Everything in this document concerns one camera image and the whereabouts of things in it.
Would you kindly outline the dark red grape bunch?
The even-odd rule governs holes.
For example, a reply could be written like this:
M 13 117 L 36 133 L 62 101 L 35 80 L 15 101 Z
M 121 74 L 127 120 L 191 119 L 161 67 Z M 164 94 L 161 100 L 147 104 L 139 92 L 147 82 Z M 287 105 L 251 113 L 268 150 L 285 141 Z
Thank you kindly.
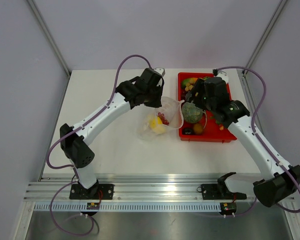
M 181 94 L 181 100 L 185 100 L 187 101 L 191 96 L 191 93 L 190 92 L 187 92 L 187 91 L 184 91 L 182 94 Z

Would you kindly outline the clear zip top bag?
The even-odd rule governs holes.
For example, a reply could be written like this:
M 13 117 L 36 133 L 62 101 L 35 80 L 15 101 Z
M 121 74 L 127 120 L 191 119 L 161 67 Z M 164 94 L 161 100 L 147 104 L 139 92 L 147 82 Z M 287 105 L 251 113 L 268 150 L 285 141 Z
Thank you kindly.
M 136 134 L 142 140 L 152 140 L 168 132 L 180 129 L 184 124 L 182 104 L 184 100 L 178 101 L 163 96 L 161 107 L 151 108 L 144 114 Z

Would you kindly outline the pink red grape bunch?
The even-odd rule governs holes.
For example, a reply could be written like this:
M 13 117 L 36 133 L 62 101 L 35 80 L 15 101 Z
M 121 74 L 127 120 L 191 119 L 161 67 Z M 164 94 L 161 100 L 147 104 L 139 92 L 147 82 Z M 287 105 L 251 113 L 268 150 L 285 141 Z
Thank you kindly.
M 161 123 L 168 126 L 169 125 L 169 121 L 167 120 L 167 118 L 165 117 L 165 115 L 161 112 L 159 112 L 157 114 L 157 117 L 160 119 Z

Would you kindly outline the yellow mango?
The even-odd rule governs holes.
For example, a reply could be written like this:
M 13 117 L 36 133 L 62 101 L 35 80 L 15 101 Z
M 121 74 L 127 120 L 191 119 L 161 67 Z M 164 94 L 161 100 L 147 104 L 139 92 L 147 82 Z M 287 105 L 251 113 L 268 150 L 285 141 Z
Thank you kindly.
M 149 127 L 157 135 L 161 135 L 166 132 L 164 124 L 158 116 L 155 116 L 149 121 Z

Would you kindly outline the small orange fruit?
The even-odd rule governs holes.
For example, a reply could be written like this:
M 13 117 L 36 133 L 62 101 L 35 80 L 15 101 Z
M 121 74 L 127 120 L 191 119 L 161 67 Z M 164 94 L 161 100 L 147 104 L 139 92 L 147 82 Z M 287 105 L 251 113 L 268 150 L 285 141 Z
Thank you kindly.
M 205 127 L 200 123 L 195 123 L 192 129 L 195 135 L 202 135 Z

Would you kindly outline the black dark fruit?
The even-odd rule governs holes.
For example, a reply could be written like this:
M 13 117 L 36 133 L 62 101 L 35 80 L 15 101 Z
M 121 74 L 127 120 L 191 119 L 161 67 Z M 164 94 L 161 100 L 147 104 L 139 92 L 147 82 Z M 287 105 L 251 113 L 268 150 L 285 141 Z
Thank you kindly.
M 194 135 L 194 130 L 191 127 L 185 127 L 182 130 L 183 135 Z

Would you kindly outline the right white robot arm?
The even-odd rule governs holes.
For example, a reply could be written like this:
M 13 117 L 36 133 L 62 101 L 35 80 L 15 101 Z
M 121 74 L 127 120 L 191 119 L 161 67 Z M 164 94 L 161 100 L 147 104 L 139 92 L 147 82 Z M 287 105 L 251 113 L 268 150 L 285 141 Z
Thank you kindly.
M 253 193 L 261 204 L 270 208 L 295 192 L 300 194 L 300 165 L 291 165 L 275 151 L 245 105 L 231 99 L 225 80 L 199 78 L 186 94 L 186 101 L 212 113 L 249 153 L 262 176 L 253 183 Z

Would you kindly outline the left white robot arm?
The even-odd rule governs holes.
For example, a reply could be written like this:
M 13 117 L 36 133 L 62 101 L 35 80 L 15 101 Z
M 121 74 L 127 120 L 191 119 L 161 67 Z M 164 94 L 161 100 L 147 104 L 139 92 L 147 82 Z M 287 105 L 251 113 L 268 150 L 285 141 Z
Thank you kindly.
M 90 145 L 114 120 L 134 107 L 161 107 L 164 75 L 164 68 L 148 67 L 140 76 L 121 82 L 110 99 L 81 122 L 73 126 L 65 123 L 60 127 L 61 150 L 73 164 L 78 177 L 77 183 L 71 187 L 70 199 L 90 200 L 102 196 L 102 188 L 91 164 L 95 153 Z

